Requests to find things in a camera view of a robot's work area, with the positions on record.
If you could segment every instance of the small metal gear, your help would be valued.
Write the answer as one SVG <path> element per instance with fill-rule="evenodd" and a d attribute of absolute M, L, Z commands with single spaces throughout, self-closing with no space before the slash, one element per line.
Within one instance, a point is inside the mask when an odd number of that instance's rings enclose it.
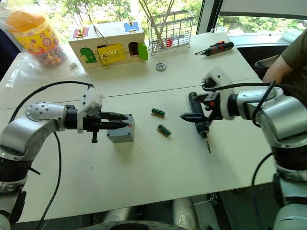
<path fill-rule="evenodd" d="M 166 69 L 166 65 L 163 64 L 163 63 L 158 63 L 158 64 L 155 65 L 155 69 L 156 69 L 157 71 L 163 71 L 163 70 Z"/>

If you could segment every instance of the metal latch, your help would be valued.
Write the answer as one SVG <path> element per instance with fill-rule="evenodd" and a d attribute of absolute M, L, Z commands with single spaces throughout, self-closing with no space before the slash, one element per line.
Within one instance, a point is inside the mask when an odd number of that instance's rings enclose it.
<path fill-rule="evenodd" d="M 94 53 L 94 56 L 96 58 L 96 60 L 99 60 L 100 59 L 100 56 L 99 56 L 99 53 L 96 49 L 93 50 L 93 53 Z"/>
<path fill-rule="evenodd" d="M 102 65 L 103 65 L 103 68 L 105 68 L 105 69 L 110 68 L 109 65 L 107 64 L 107 61 L 110 60 L 111 58 L 118 58 L 118 57 L 119 57 L 118 50 L 113 50 L 113 51 L 104 53 L 102 55 Z"/>
<path fill-rule="evenodd" d="M 133 24 L 134 24 L 134 22 L 128 22 L 129 26 L 133 26 Z M 134 33 L 134 32 L 136 32 L 136 29 L 130 29 L 129 32 Z"/>
<path fill-rule="evenodd" d="M 82 55 L 82 54 L 80 54 L 80 59 L 81 59 L 82 61 L 84 61 L 84 62 L 86 62 L 86 61 L 87 61 L 87 57 L 86 57 L 86 55 Z"/>
<path fill-rule="evenodd" d="M 84 38 L 83 30 L 84 30 L 83 26 L 79 27 L 79 29 L 78 29 L 78 36 L 76 37 L 77 39 L 78 38 Z"/>

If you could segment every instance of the green sleeve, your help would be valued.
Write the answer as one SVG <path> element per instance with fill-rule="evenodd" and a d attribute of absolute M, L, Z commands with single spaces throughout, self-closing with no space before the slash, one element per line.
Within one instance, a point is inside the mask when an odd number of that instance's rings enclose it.
<path fill-rule="evenodd" d="M 307 29 L 282 53 L 282 57 L 292 69 L 307 64 Z"/>

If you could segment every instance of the orange lid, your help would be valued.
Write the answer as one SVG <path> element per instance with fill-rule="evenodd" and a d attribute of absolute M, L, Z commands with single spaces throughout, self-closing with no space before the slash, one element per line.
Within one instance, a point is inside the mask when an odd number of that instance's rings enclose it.
<path fill-rule="evenodd" d="M 41 25 L 45 21 L 45 18 L 38 15 L 32 15 L 22 11 L 15 11 L 11 13 L 6 20 L 8 30 L 12 33 L 24 32 L 34 29 Z"/>

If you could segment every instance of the black cable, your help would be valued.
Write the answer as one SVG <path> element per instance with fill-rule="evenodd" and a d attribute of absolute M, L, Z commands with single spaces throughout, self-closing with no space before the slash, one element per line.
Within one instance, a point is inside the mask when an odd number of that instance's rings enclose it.
<path fill-rule="evenodd" d="M 257 115 L 257 113 L 259 112 L 259 110 L 260 110 L 262 104 L 264 103 L 264 101 L 265 101 L 265 100 L 267 99 L 267 97 L 269 96 L 271 90 L 273 89 L 273 87 L 274 87 L 274 85 L 275 85 L 275 82 L 276 82 L 276 81 L 274 80 L 274 81 L 272 81 L 272 82 L 270 83 L 270 86 L 267 88 L 266 92 L 264 93 L 263 97 L 261 98 L 261 100 L 259 101 L 259 103 L 258 103 L 256 109 L 255 109 L 254 112 L 253 112 L 253 115 L 252 115 L 252 122 L 253 122 L 253 124 L 254 124 L 255 126 L 257 126 L 257 127 L 260 127 L 260 125 L 256 123 L 256 115 Z"/>
<path fill-rule="evenodd" d="M 81 82 L 81 81 L 74 81 L 74 80 L 64 80 L 64 81 L 58 81 L 58 82 L 55 82 L 55 83 L 51 83 L 51 84 L 48 84 L 48 85 L 45 85 L 45 86 L 42 86 L 40 87 L 39 89 L 35 90 L 34 92 L 30 93 L 26 98 L 24 98 L 20 103 L 19 105 L 16 107 L 16 109 L 14 110 L 11 118 L 10 118 L 10 122 L 12 122 L 18 111 L 20 110 L 20 108 L 24 105 L 24 103 L 26 103 L 27 100 L 29 100 L 31 97 L 33 97 L 35 94 L 51 87 L 51 86 L 54 86 L 54 85 L 60 85 L 60 84 L 67 84 L 67 83 L 74 83 L 74 84 L 80 84 L 80 85 L 87 85 L 88 87 L 94 87 L 92 84 L 89 84 L 89 83 L 86 83 L 86 82 Z"/>
<path fill-rule="evenodd" d="M 258 208 L 258 205 L 257 205 L 257 200 L 256 200 L 256 193 L 255 193 L 255 179 L 256 179 L 256 175 L 257 175 L 257 172 L 259 170 L 259 168 L 261 167 L 261 165 L 271 156 L 273 155 L 272 153 L 269 153 L 268 155 L 266 155 L 261 161 L 260 163 L 258 164 L 255 172 L 254 172 L 254 175 L 253 175 L 253 178 L 251 180 L 251 193 L 252 193 L 252 199 L 253 199 L 253 202 L 254 202 L 254 208 L 255 208 L 255 212 L 256 212 L 256 222 L 257 222 L 257 225 L 258 225 L 258 229 L 259 230 L 263 230 L 263 227 L 262 227 L 262 223 L 261 223 L 261 219 L 260 219 L 260 212 L 259 212 L 259 208 Z"/>
<path fill-rule="evenodd" d="M 52 204 L 52 202 L 54 200 L 54 197 L 56 196 L 56 194 L 58 192 L 59 183 L 61 181 L 61 171 L 62 171 L 61 144 L 60 144 L 59 137 L 58 137 L 57 133 L 53 132 L 53 134 L 54 134 L 54 136 L 57 139 L 58 150 L 59 150 L 59 175 L 58 175 L 58 181 L 57 181 L 57 186 L 56 186 L 56 188 L 55 188 L 55 190 L 53 192 L 53 195 L 52 195 L 52 197 L 51 197 L 51 199 L 50 199 L 50 201 L 49 201 L 49 203 L 48 203 L 48 205 L 47 205 L 47 207 L 46 207 L 46 209 L 44 211 L 44 214 L 42 215 L 42 217 L 41 217 L 41 219 L 40 219 L 40 221 L 39 221 L 39 223 L 38 223 L 38 225 L 36 227 L 36 230 L 39 230 L 40 226 L 43 224 L 45 216 L 46 216 L 46 214 L 47 214 L 47 212 L 48 212 L 48 210 L 49 210 L 49 208 L 50 208 L 50 206 L 51 206 L 51 204 Z"/>
<path fill-rule="evenodd" d="M 215 87 L 215 88 L 205 88 L 203 86 L 202 88 L 203 90 L 208 91 L 208 92 L 215 92 L 218 90 L 226 90 L 226 89 L 243 87 L 243 86 L 270 86 L 270 83 L 238 83 L 238 84 L 226 85 L 226 86 Z M 285 85 L 285 84 L 275 84 L 274 86 L 280 87 L 282 89 L 284 88 L 292 89 L 293 88 L 292 85 Z"/>
<path fill-rule="evenodd" d="M 29 100 L 31 97 L 33 97 L 35 94 L 37 94 L 37 93 L 39 93 L 39 92 L 41 92 L 41 91 L 43 91 L 43 90 L 45 90 L 45 89 L 47 89 L 47 88 L 49 88 L 49 87 L 51 87 L 51 86 L 60 85 L 60 84 L 67 84 L 67 83 L 74 83 L 74 84 L 80 84 L 80 85 L 87 85 L 88 87 L 94 87 L 92 84 L 89 84 L 89 83 L 86 83 L 86 82 L 81 82 L 81 81 L 74 81 L 74 80 L 58 81 L 58 82 L 55 82 L 55 83 L 52 83 L 52 84 L 48 84 L 48 85 L 42 86 L 41 88 L 39 88 L 39 89 L 33 91 L 31 94 L 29 94 L 27 97 L 25 97 L 25 98 L 19 103 L 19 105 L 18 105 L 18 106 L 16 107 L 16 109 L 14 110 L 14 112 L 13 112 L 11 118 L 10 118 L 9 123 L 12 122 L 12 121 L 15 119 L 15 117 L 16 117 L 18 111 L 19 111 L 20 108 L 24 105 L 24 103 L 26 103 L 26 101 Z M 58 137 L 57 133 L 56 133 L 56 132 L 53 132 L 53 134 L 54 134 L 54 136 L 56 137 L 56 140 L 57 140 L 57 143 L 58 143 L 58 151 L 59 151 L 59 175 L 58 175 L 58 181 L 57 181 L 56 188 L 55 188 L 55 190 L 54 190 L 54 192 L 53 192 L 53 195 L 52 195 L 52 197 L 51 197 L 51 199 L 50 199 L 50 201 L 49 201 L 49 203 L 48 203 L 48 205 L 47 205 L 47 207 L 46 207 L 46 209 L 45 209 L 45 211 L 44 211 L 44 213 L 43 213 L 43 215 L 42 215 L 42 217 L 41 217 L 41 219 L 40 219 L 40 221 L 39 221 L 39 223 L 38 223 L 38 225 L 37 225 L 36 230 L 39 230 L 39 228 L 40 228 L 41 225 L 43 224 L 43 221 L 44 221 L 44 219 L 45 219 L 45 216 L 46 216 L 46 214 L 47 214 L 47 212 L 48 212 L 48 210 L 49 210 L 49 208 L 50 208 L 50 206 L 51 206 L 51 204 L 52 204 L 52 202 L 53 202 L 53 200 L 54 200 L 54 197 L 56 196 L 56 194 L 57 194 L 57 192 L 58 192 L 59 183 L 60 183 L 60 181 L 61 181 L 61 171 L 62 171 L 61 144 L 60 144 L 59 137 Z"/>

